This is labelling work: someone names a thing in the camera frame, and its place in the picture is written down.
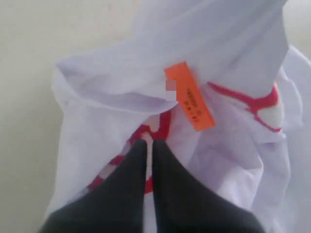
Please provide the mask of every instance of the white floor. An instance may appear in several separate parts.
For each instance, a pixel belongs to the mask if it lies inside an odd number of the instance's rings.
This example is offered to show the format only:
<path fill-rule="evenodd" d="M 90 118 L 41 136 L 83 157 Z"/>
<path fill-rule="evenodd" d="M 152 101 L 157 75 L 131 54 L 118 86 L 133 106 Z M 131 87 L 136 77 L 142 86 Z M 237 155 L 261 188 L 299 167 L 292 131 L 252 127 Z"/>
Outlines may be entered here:
<path fill-rule="evenodd" d="M 62 121 L 54 62 L 123 38 L 139 2 L 0 0 L 1 233 L 34 233 L 52 194 Z M 311 0 L 289 0 L 285 20 L 311 57 Z"/>

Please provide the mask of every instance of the white fabric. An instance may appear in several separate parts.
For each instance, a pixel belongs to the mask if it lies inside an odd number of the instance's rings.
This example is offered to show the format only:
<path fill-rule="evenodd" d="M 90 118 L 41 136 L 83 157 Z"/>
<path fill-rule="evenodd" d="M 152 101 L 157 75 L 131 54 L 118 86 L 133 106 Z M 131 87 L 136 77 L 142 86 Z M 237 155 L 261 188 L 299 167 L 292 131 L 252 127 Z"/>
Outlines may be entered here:
<path fill-rule="evenodd" d="M 279 73 L 288 50 L 281 13 L 285 0 L 178 0 L 181 8 L 174 4 L 177 0 L 169 0 L 175 10 L 157 17 L 163 1 L 156 4 L 159 8 L 149 4 L 156 1 L 146 1 L 137 18 L 144 23 L 137 23 L 133 38 L 57 64 L 53 90 L 64 123 L 47 215 L 83 192 L 149 116 L 174 108 L 168 145 L 179 161 L 220 196 L 253 211 L 266 229 L 289 229 L 281 222 L 288 216 L 277 214 L 290 178 L 285 133 L 271 132 L 205 85 L 213 81 L 258 98 L 276 80 L 284 129 L 302 125 L 301 98 L 293 81 L 304 68 L 299 81 L 305 88 L 310 73 L 306 65 L 292 66 L 306 62 L 291 48 Z M 214 129 L 196 132 L 177 102 L 165 101 L 163 69 L 181 61 L 197 74 L 217 122 Z M 293 154 L 296 150 L 290 147 Z M 145 232 L 156 232 L 152 210 L 145 216 Z"/>

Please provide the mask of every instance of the garment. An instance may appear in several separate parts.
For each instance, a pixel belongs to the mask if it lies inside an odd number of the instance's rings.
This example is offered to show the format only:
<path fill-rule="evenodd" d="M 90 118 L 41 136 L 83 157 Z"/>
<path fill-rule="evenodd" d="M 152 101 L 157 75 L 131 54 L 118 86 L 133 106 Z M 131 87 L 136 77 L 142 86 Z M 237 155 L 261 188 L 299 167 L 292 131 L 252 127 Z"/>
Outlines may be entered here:
<path fill-rule="evenodd" d="M 264 232 L 251 213 L 195 180 L 165 141 L 154 141 L 152 150 L 157 232 Z M 143 232 L 146 163 L 147 144 L 136 140 L 105 182 L 53 213 L 40 233 Z"/>
<path fill-rule="evenodd" d="M 254 213 L 266 231 L 288 232 L 289 215 L 278 209 L 286 206 L 284 197 L 288 200 L 291 192 L 290 164 L 298 150 L 289 147 L 289 155 L 286 135 L 302 125 L 294 81 L 299 79 L 305 88 L 310 67 L 294 48 L 286 56 L 285 1 L 174 2 L 168 1 L 175 6 L 169 12 L 161 11 L 161 1 L 146 1 L 138 15 L 144 24 L 136 24 L 132 38 L 57 64 L 53 90 L 64 123 L 46 216 L 101 184 L 138 137 L 149 145 L 166 139 L 178 161 L 202 184 Z M 150 11 L 162 15 L 148 17 Z M 182 61 L 196 74 L 215 128 L 197 132 L 180 105 L 165 100 L 163 70 Z M 144 230 L 152 233 L 156 221 L 150 171 L 149 162 Z M 290 199 L 301 198 L 301 193 Z"/>

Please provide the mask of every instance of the orange label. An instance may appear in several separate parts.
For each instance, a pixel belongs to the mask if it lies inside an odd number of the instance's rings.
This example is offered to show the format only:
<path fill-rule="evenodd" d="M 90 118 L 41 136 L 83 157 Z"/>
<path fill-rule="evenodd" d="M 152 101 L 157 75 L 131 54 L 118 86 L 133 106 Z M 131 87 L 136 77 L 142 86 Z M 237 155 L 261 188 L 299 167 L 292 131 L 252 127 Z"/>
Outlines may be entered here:
<path fill-rule="evenodd" d="M 196 131 L 214 127 L 215 121 L 187 63 L 176 64 L 164 71 L 168 80 L 176 81 L 176 99 Z"/>

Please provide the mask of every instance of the white garment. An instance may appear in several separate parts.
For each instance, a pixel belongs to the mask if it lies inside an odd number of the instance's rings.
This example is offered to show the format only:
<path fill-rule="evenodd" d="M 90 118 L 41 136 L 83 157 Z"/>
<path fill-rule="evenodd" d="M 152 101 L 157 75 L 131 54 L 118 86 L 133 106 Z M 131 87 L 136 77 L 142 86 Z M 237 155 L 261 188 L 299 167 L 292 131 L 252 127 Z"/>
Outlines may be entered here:
<path fill-rule="evenodd" d="M 288 50 L 281 10 L 285 0 L 196 0 L 192 5 L 182 0 L 168 17 L 151 15 L 151 24 L 148 13 L 163 11 L 149 2 L 156 1 L 146 1 L 138 16 L 144 24 L 137 24 L 133 38 L 57 64 L 53 90 L 64 123 L 47 215 L 83 192 L 149 116 L 174 108 L 167 142 L 179 161 L 220 196 L 254 212 L 266 229 L 287 232 L 278 228 L 288 216 L 276 212 L 290 178 L 285 133 L 301 125 L 302 104 L 292 80 L 303 67 L 305 88 L 311 71 L 292 48 L 280 71 Z M 197 74 L 217 123 L 214 129 L 196 132 L 177 102 L 165 101 L 163 69 L 182 61 Z M 254 98 L 268 95 L 276 81 L 285 133 L 254 121 L 208 81 Z M 148 205 L 151 197 L 146 197 Z M 156 232 L 152 215 L 145 219 L 149 233 Z"/>

